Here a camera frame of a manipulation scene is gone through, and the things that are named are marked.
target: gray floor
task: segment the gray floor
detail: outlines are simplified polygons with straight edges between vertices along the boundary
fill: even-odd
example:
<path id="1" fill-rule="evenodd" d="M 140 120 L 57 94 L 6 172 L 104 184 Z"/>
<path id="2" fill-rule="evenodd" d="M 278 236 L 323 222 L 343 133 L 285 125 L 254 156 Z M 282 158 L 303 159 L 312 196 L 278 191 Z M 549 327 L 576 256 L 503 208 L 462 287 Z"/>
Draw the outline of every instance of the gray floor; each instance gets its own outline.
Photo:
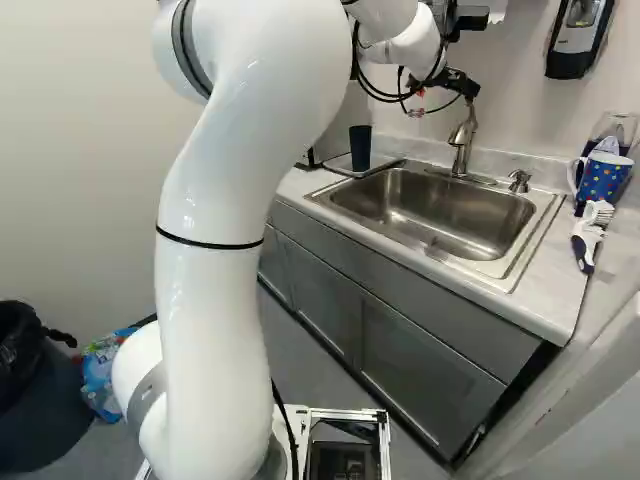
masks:
<path id="1" fill-rule="evenodd" d="M 260 307 L 271 373 L 285 402 L 320 408 L 377 407 L 375 401 L 265 292 L 260 292 Z M 391 433 L 394 480 L 449 478 L 393 422 Z M 140 450 L 124 424 L 96 423 L 71 452 L 53 465 L 36 473 L 2 478 L 133 480 L 141 462 Z"/>

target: cabinet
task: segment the cabinet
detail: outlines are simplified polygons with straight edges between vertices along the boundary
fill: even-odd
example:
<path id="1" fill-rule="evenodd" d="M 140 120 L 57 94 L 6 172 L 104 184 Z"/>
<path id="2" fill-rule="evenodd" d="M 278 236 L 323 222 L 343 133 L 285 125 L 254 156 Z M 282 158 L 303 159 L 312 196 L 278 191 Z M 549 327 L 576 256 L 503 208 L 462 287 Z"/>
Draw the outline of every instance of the cabinet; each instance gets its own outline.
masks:
<path id="1" fill-rule="evenodd" d="M 371 295 L 363 297 L 361 365 L 447 459 L 506 388 Z"/>
<path id="2" fill-rule="evenodd" d="M 273 226 L 504 383 L 541 340 L 317 220 L 274 202 Z"/>
<path id="3" fill-rule="evenodd" d="M 284 235 L 282 243 L 294 308 L 334 350 L 353 363 L 361 335 L 357 286 Z"/>
<path id="4" fill-rule="evenodd" d="M 541 340 L 294 208 L 275 202 L 271 221 L 263 278 L 452 460 Z"/>
<path id="5" fill-rule="evenodd" d="M 296 311 L 447 459 L 505 386 L 285 235 Z"/>
<path id="6" fill-rule="evenodd" d="M 258 266 L 258 275 L 271 290 L 291 306 L 291 291 L 286 272 L 286 257 L 284 247 L 280 245 L 278 233 L 267 225 L 264 231 L 264 243 Z"/>

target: blue polka dot mug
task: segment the blue polka dot mug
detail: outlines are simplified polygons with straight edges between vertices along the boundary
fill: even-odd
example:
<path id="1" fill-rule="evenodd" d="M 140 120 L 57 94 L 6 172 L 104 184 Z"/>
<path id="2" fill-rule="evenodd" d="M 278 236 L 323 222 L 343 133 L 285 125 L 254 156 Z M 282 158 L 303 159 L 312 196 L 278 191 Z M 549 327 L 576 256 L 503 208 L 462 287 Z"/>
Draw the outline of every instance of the blue polka dot mug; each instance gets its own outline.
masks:
<path id="1" fill-rule="evenodd" d="M 584 173 L 576 185 L 575 169 L 578 162 L 584 162 Z M 571 162 L 568 166 L 567 180 L 576 198 L 576 205 L 584 205 L 587 200 L 606 200 L 614 204 L 620 197 L 617 194 L 618 190 L 631 175 L 633 165 L 634 162 L 630 158 L 600 151 L 591 152 L 589 158 L 579 158 Z"/>

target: soap dispenser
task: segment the soap dispenser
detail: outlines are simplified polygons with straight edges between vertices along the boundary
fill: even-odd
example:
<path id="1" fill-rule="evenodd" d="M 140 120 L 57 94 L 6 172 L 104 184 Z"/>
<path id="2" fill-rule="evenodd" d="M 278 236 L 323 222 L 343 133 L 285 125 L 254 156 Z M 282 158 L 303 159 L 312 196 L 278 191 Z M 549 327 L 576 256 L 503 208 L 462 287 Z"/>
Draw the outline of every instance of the soap dispenser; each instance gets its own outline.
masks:
<path id="1" fill-rule="evenodd" d="M 605 43 L 615 0 L 562 0 L 551 31 L 545 75 L 582 78 Z"/>

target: black cable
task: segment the black cable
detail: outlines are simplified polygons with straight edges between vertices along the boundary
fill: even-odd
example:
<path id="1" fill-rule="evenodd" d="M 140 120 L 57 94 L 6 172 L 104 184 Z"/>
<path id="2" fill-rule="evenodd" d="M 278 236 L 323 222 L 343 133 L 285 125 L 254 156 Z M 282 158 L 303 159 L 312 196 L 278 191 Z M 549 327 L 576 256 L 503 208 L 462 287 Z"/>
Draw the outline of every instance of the black cable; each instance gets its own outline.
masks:
<path id="1" fill-rule="evenodd" d="M 453 100 L 445 103 L 444 105 L 442 105 L 441 107 L 438 108 L 434 108 L 433 110 L 427 110 L 424 112 L 425 115 L 429 115 L 430 113 L 436 113 L 439 112 L 440 110 L 444 110 L 447 107 L 450 107 L 451 105 L 453 105 L 454 103 L 456 103 L 458 101 L 458 99 L 462 97 L 462 94 L 459 93 L 458 95 L 456 95 Z"/>
<path id="2" fill-rule="evenodd" d="M 404 71 L 404 67 L 403 67 L 403 66 L 398 67 L 398 84 L 397 84 L 397 86 L 398 86 L 398 93 L 400 93 L 400 91 L 401 91 L 401 90 L 400 90 L 400 80 L 401 80 L 401 78 L 402 78 L 402 72 L 403 72 L 403 71 Z M 458 95 L 456 95 L 455 97 L 453 97 L 453 99 L 452 99 L 451 101 L 449 101 L 449 102 L 445 103 L 445 104 L 444 104 L 444 105 L 442 105 L 441 107 L 434 108 L 433 110 L 427 110 L 427 111 L 425 111 L 425 112 L 423 113 L 423 115 L 429 115 L 429 114 L 431 114 L 431 113 L 436 113 L 436 112 L 439 112 L 439 111 L 441 111 L 441 110 L 444 110 L 445 108 L 450 107 L 451 105 L 453 105 L 453 104 L 454 104 L 454 103 L 455 103 L 455 102 L 456 102 L 456 101 L 457 101 L 461 96 L 462 96 L 462 94 L 461 94 L 461 93 L 459 93 Z M 409 112 L 407 111 L 407 107 L 405 107 L 405 105 L 404 105 L 404 100 L 400 102 L 400 107 L 402 108 L 402 111 L 403 111 L 406 115 L 408 115 L 408 114 L 409 114 Z"/>
<path id="3" fill-rule="evenodd" d="M 369 95 L 374 100 L 377 100 L 382 103 L 400 103 L 403 111 L 405 111 L 406 113 L 406 108 L 404 107 L 403 102 L 411 98 L 413 95 L 415 95 L 418 91 L 420 91 L 423 88 L 424 83 L 432 79 L 433 75 L 435 74 L 438 68 L 438 65 L 440 63 L 440 58 L 442 57 L 442 53 L 445 48 L 444 40 L 442 39 L 440 40 L 437 61 L 433 64 L 433 67 L 431 68 L 429 75 L 427 75 L 427 77 L 422 82 L 420 82 L 415 87 L 411 88 L 409 92 L 406 92 L 406 93 L 401 92 L 399 85 L 398 85 L 398 93 L 388 93 L 376 88 L 360 68 L 360 63 L 358 61 L 358 49 L 357 49 L 357 46 L 359 43 L 359 38 L 358 38 L 359 31 L 360 31 L 360 22 L 356 20 L 353 26 L 353 35 L 352 35 L 352 54 L 353 54 L 352 64 L 353 64 L 353 68 L 357 70 L 355 76 L 356 76 L 356 79 L 358 80 L 358 83 L 360 84 L 360 87 L 367 93 L 367 95 Z"/>
<path id="4" fill-rule="evenodd" d="M 379 102 L 382 102 L 382 103 L 398 103 L 400 101 L 400 98 L 402 98 L 403 100 L 411 98 L 411 96 L 414 95 L 415 92 L 417 92 L 419 89 L 416 89 L 415 91 L 408 92 L 408 93 L 406 93 L 404 95 L 398 96 L 396 94 L 383 92 L 382 90 L 377 89 L 371 83 L 371 81 L 366 77 L 366 75 L 364 74 L 364 72 L 360 68 L 360 62 L 358 61 L 358 41 L 359 41 L 358 40 L 358 32 L 359 31 L 360 31 L 360 22 L 358 22 L 356 20 L 356 22 L 355 22 L 355 24 L 353 26 L 353 34 L 352 34 L 352 38 L 351 38 L 351 48 L 352 48 L 352 55 L 353 55 L 353 62 L 352 62 L 352 66 L 353 67 L 352 68 L 354 68 L 356 70 L 355 77 L 358 80 L 358 83 L 360 84 L 360 87 L 371 98 L 373 98 L 374 100 L 377 100 Z"/>
<path id="5" fill-rule="evenodd" d="M 278 405 L 278 409 L 284 418 L 284 424 L 287 427 L 287 436 L 289 437 L 289 448 L 291 450 L 291 466 L 292 466 L 292 479 L 298 480 L 299 476 L 299 467 L 298 467 L 298 444 L 296 443 L 296 437 L 293 434 L 293 429 L 291 428 L 291 424 L 289 423 L 289 417 L 287 416 L 287 412 L 284 408 L 284 402 L 282 401 L 282 397 L 280 396 L 280 392 L 278 391 L 278 387 L 276 387 L 276 383 L 271 379 L 271 391 L 273 392 L 273 398 Z"/>

